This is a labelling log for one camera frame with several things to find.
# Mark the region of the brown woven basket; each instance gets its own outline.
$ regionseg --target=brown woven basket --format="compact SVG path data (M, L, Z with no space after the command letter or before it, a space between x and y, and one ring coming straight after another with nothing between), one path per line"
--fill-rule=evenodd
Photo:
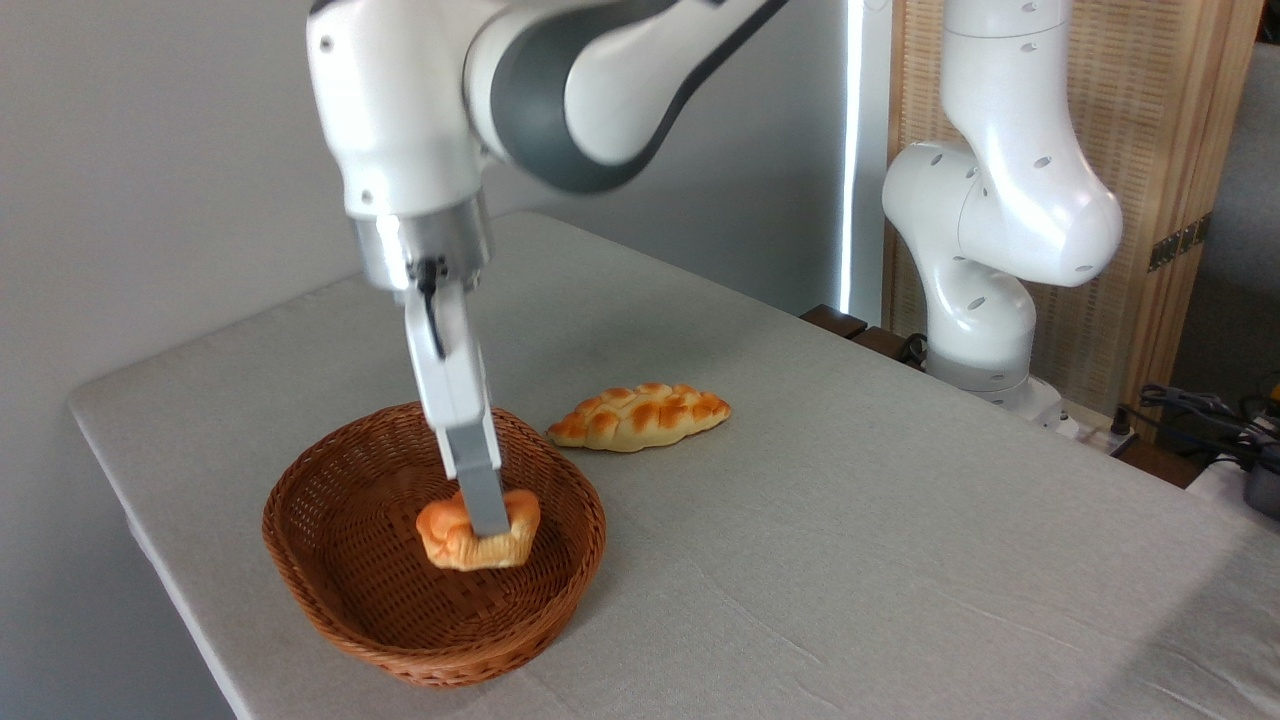
M428 561L413 523L457 483L416 402L333 432L284 471L262 537L321 635L408 683L462 687L529 662L568 624L604 552L600 498L536 430L503 410L494 425L506 488L541 503L521 568L460 573Z

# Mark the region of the robotic arm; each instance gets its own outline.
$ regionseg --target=robotic arm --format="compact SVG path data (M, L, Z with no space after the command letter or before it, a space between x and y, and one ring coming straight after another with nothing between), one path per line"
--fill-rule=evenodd
M1071 128L1070 18L1071 0L948 0L942 108L969 143L911 145L883 191L924 283L929 374L1051 429L1061 397L1029 374L1036 306L1018 278L1083 284L1123 225Z
M317 0L307 58L365 274L404 306L428 423L480 537L509 529L480 347L497 158L573 192L635 177L786 0Z

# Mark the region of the gray tablecloth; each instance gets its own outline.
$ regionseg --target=gray tablecloth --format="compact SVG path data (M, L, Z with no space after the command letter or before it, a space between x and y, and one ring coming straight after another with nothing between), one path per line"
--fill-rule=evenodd
M242 717L1275 717L1280 538L833 334L538 215L474 293L493 397L545 428L611 386L733 406L570 451L609 544L526 667L439 692L332 648L259 533L283 469L415 397L353 278L72 400Z

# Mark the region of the toy bread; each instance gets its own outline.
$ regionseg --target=toy bread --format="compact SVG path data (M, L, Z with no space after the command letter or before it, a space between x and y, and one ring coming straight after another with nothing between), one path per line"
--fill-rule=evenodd
M675 445L728 419L727 402L678 384L646 383L634 391L611 388L582 401L547 430L562 447L635 452Z
M433 565L444 570L515 568L529 560L541 520L538 496L527 489L502 495L511 519L511 532L477 538L462 502L462 492L429 503L417 515L417 533Z

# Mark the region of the white wall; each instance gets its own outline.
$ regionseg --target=white wall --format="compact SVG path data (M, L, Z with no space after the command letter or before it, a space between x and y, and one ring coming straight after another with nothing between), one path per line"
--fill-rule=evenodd
M0 3L0 717L229 716L65 397L357 270L306 5ZM490 208L790 311L831 301L844 19L842 0L791 3L623 191L570 200L506 170Z

